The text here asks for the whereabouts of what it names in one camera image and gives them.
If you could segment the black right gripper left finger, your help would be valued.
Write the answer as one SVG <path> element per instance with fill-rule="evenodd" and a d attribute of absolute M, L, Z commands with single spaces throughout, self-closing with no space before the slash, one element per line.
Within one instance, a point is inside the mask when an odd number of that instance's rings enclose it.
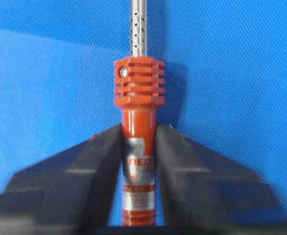
<path fill-rule="evenodd" d="M 108 224 L 121 126 L 17 173 L 0 194 L 0 235 L 89 235 Z"/>

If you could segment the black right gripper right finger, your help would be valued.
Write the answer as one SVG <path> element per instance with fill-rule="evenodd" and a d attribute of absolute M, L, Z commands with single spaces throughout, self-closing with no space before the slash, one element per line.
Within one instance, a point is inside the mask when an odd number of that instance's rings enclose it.
<path fill-rule="evenodd" d="M 184 235 L 287 235 L 287 211 L 252 169 L 159 124 L 165 225 Z"/>

